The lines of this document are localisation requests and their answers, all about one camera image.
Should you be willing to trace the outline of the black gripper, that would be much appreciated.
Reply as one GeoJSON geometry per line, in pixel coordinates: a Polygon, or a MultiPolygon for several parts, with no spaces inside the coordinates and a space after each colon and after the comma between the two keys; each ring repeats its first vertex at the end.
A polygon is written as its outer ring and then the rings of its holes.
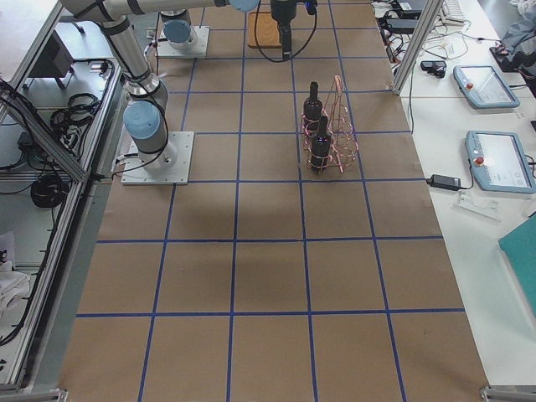
{"type": "Polygon", "coordinates": [[[290,22],[296,17],[296,1],[270,0],[270,6],[272,18],[279,23],[282,59],[290,60],[292,55],[290,22]]]}

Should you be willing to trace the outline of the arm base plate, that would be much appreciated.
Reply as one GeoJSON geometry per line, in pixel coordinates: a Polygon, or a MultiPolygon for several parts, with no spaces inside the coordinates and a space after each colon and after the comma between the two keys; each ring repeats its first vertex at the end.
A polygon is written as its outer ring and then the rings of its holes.
{"type": "Polygon", "coordinates": [[[157,52],[161,58],[205,58],[209,43],[208,26],[164,28],[158,39],[157,52]]]}
{"type": "Polygon", "coordinates": [[[131,140],[129,153],[135,156],[126,160],[121,183],[125,185],[188,184],[193,153],[193,131],[171,131],[162,154],[141,154],[131,140]]]}

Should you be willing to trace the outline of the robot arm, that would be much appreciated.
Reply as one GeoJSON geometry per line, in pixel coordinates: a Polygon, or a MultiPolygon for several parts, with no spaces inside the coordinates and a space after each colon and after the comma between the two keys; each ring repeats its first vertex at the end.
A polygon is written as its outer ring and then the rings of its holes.
{"type": "Polygon", "coordinates": [[[123,126],[137,146],[138,157],[152,168],[174,159],[168,145],[165,107],[168,91],[144,55],[130,15],[180,12],[191,8],[231,6],[247,13],[257,1],[63,1],[62,6],[79,20],[97,24],[121,66],[131,103],[123,112],[123,126]]]}
{"type": "MultiPolygon", "coordinates": [[[[297,1],[271,1],[270,10],[262,12],[259,1],[233,1],[232,6],[246,6],[248,45],[265,55],[267,49],[279,49],[280,62],[292,59],[291,22],[296,17],[297,1]]],[[[210,27],[191,24],[187,10],[161,12],[162,31],[153,42],[164,58],[200,59],[207,56],[210,27]]]]}

